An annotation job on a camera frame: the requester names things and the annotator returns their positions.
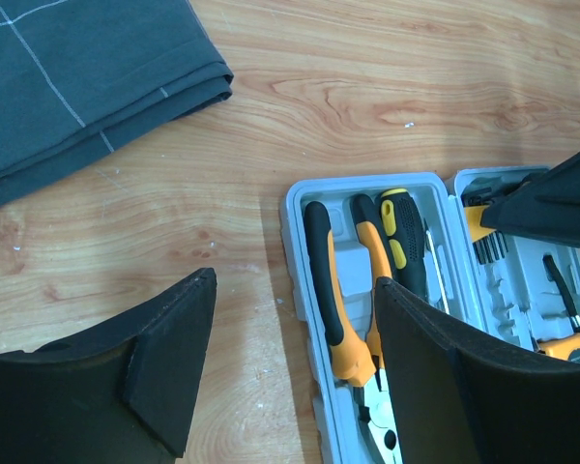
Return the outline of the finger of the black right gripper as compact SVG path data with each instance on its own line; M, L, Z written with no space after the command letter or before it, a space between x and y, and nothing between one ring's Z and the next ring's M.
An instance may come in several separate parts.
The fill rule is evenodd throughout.
M487 206L481 227L580 248L580 152Z

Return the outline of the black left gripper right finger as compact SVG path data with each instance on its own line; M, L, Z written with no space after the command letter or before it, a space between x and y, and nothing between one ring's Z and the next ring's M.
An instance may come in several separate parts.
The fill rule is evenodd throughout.
M406 463L580 463L580 363L484 333L381 277L374 294Z

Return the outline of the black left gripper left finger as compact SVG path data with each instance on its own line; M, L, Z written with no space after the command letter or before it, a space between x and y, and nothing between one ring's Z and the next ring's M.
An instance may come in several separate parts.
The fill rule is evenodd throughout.
M89 329L1 353L0 463L183 457L217 287L203 268Z

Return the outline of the orange black hex key set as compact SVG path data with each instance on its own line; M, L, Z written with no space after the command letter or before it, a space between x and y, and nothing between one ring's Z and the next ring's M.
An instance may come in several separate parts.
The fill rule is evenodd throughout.
M505 258L508 252L508 245L501 232L480 226L480 217L484 208L490 206L498 195L500 193L490 187L468 190L462 195L473 248L481 265L493 264Z

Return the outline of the orange black pliers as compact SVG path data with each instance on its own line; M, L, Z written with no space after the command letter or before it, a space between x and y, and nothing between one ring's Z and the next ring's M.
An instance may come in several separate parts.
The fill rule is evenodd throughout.
M334 377L351 389L362 440L374 463L400 463L381 336L374 309L375 284L392 277L392 257L377 224L373 200L364 193L349 200L354 242L334 238L326 206L304 209L306 249L317 308Z

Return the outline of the grey plastic tool case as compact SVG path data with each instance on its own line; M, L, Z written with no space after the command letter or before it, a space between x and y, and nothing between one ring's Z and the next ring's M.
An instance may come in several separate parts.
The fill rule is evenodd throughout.
M580 463L580 176L303 180L281 205L327 463Z

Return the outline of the black yellow thick screwdriver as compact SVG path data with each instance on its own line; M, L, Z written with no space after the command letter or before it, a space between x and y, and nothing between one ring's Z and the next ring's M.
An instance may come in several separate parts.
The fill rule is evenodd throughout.
M407 189L391 188L380 195L379 209L397 280L425 301L425 237L417 204Z

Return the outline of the black yellow slim screwdriver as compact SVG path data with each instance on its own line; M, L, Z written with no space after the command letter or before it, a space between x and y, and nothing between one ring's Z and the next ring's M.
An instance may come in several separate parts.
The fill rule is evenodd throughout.
M424 227L424 233L425 233L425 243L426 243L427 248L431 254L434 269L436 272L436 277L438 280L439 290L441 293L441 302L442 302L443 311L447 315L450 315L449 297L448 297L446 285L445 285L445 282L443 279L442 269L441 269L439 259L438 259L438 253L436 251L433 237L432 237L431 231L428 227L426 220L423 221L423 227Z

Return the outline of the dark grey checked cloth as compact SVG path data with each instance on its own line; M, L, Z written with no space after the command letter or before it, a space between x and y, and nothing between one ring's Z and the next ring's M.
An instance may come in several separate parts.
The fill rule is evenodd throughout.
M232 93L187 1L0 1L0 207Z

